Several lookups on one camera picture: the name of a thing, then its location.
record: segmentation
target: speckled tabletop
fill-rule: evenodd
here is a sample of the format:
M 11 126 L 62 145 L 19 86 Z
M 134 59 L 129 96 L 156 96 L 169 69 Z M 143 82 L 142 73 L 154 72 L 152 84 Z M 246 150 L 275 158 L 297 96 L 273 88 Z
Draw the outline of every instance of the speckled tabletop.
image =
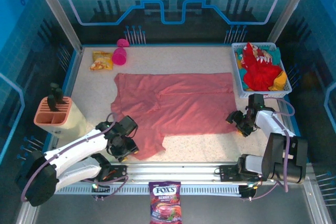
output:
M 113 52 L 115 48 L 85 48 L 78 71 L 72 99 L 87 119 L 87 131 L 105 120 L 110 113 L 110 104 L 117 96 L 114 77 L 117 73 L 220 73 L 233 72 L 230 47 L 133 47 L 126 48 L 127 62 L 114 66 L 112 71 L 89 71 L 92 51 Z M 237 109 L 244 110 L 247 99 L 239 99 L 236 83 L 234 92 Z M 266 100 L 267 106 L 279 110 L 275 100 Z M 67 144 L 60 140 L 58 146 Z M 243 153 L 263 155 L 267 138 L 258 130 L 245 138 L 237 132 L 228 134 L 169 136 L 163 146 L 166 151 L 144 160 L 146 162 L 225 162 L 237 161 Z M 115 159 L 105 151 L 101 152 L 110 160 Z M 138 161 L 129 156 L 128 161 Z

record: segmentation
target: laundry basket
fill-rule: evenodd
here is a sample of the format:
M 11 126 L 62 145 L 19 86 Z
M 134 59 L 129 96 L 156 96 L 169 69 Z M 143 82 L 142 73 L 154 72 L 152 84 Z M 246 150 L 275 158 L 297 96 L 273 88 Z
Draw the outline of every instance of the laundry basket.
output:
M 260 42 L 260 43 L 252 43 L 253 45 L 259 47 L 269 47 L 269 50 L 276 50 L 277 46 L 274 43 L 271 42 Z M 240 98 L 248 98 L 250 94 L 263 94 L 264 97 L 277 97 L 277 98 L 282 98 L 286 94 L 289 94 L 292 92 L 292 87 L 290 86 L 289 80 L 287 78 L 285 87 L 282 91 L 245 91 L 243 89 L 243 85 L 241 84 L 241 79 L 239 76 L 239 69 L 238 69 L 238 64 L 235 56 L 235 52 L 237 51 L 238 48 L 244 48 L 247 45 L 247 43 L 232 43 L 232 68 L 234 72 L 234 76 L 236 79 L 236 84 L 237 84 L 237 90 L 238 90 L 238 95 Z M 280 67 L 283 71 L 285 71 L 284 66 L 282 64 L 282 61 L 280 61 Z

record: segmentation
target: glass enclosure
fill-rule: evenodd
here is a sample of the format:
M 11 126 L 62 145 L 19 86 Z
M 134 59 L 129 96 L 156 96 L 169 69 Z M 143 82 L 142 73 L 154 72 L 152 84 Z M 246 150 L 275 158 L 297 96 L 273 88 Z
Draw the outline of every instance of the glass enclosure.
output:
M 20 206 L 15 176 L 40 149 L 29 141 L 47 136 L 33 123 L 36 109 L 51 82 L 64 83 L 73 48 L 45 0 L 0 4 L 0 223 L 13 223 Z
M 301 0 L 277 41 L 293 88 L 289 99 L 296 109 L 300 133 L 308 140 L 309 159 L 317 175 L 336 173 L 335 4 L 335 0 Z M 325 192 L 333 194 L 334 190 Z M 333 216 L 335 209 L 329 207 Z
M 266 41 L 287 0 L 60 0 L 83 44 Z

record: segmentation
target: yellow cloth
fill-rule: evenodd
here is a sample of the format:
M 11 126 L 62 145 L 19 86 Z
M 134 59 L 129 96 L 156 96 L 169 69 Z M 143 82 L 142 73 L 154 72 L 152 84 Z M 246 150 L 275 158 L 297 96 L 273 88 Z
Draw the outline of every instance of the yellow cloth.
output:
M 287 75 L 284 71 L 282 71 L 277 78 L 274 79 L 274 83 L 272 87 L 268 89 L 270 91 L 282 91 L 284 90 L 285 84 L 287 80 Z
M 240 63 L 240 60 L 238 60 L 238 54 L 235 52 L 236 55 L 236 60 L 237 60 L 237 65 L 238 65 L 238 69 L 242 69 L 242 64 Z

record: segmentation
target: snack bag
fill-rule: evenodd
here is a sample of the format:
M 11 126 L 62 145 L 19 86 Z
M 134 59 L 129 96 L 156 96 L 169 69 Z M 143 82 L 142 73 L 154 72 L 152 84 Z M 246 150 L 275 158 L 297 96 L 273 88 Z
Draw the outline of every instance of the snack bag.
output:
M 111 52 L 93 51 L 92 58 L 93 64 L 91 65 L 90 70 L 112 70 L 113 62 Z
M 149 182 L 150 224 L 182 224 L 180 182 Z

